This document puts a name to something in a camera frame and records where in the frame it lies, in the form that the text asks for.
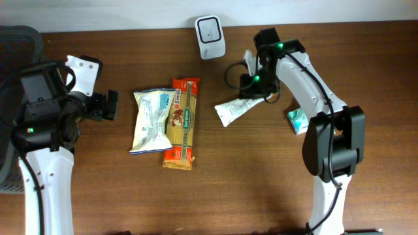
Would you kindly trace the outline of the white cream tube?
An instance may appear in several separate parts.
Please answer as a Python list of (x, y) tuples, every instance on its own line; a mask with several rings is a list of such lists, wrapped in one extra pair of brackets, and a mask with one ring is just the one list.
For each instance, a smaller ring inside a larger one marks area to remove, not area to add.
[(264, 101), (264, 98), (235, 99), (223, 104), (215, 105), (214, 108), (221, 120), (222, 125), (227, 127), (234, 120), (238, 119), (247, 111), (251, 110), (254, 106)]

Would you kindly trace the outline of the teal tissue pack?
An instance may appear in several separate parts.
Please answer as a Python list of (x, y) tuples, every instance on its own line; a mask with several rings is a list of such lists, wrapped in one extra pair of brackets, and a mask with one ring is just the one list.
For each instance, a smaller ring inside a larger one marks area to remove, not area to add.
[(289, 112), (287, 117), (296, 135), (303, 134), (308, 130), (309, 120), (302, 108)]

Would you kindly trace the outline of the white chips bag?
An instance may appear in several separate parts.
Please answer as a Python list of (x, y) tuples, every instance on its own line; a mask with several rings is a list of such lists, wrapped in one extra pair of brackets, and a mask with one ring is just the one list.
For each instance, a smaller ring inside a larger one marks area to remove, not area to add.
[(133, 93), (138, 106), (131, 155), (155, 153), (172, 149), (165, 134), (166, 119), (176, 90), (154, 88)]

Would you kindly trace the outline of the San Remo spaghetti packet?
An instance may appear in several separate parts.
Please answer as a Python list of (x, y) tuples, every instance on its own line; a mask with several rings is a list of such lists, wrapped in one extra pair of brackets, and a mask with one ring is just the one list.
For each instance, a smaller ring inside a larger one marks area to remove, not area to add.
[(172, 148), (164, 153), (163, 167), (191, 170), (193, 155), (193, 133), (195, 128), (199, 78), (174, 78), (173, 102), (167, 118), (166, 135)]

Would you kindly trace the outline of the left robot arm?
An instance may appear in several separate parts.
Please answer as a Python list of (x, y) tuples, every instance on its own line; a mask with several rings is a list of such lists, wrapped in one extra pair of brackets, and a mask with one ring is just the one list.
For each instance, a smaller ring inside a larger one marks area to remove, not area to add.
[(33, 63), (18, 73), (26, 100), (10, 141), (25, 194), (26, 234), (73, 234), (71, 177), (79, 123), (114, 120), (119, 93), (94, 91), (103, 63), (83, 55)]

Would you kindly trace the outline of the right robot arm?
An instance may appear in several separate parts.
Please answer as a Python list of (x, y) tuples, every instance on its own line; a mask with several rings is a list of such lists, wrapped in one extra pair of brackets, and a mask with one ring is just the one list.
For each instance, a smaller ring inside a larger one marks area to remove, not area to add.
[(253, 38), (256, 54), (245, 59), (241, 99), (268, 99), (284, 84), (306, 114), (302, 158), (313, 176), (313, 210), (307, 234), (345, 234), (346, 191), (364, 157), (365, 114), (348, 106), (321, 79), (297, 39), (282, 41), (274, 28)]

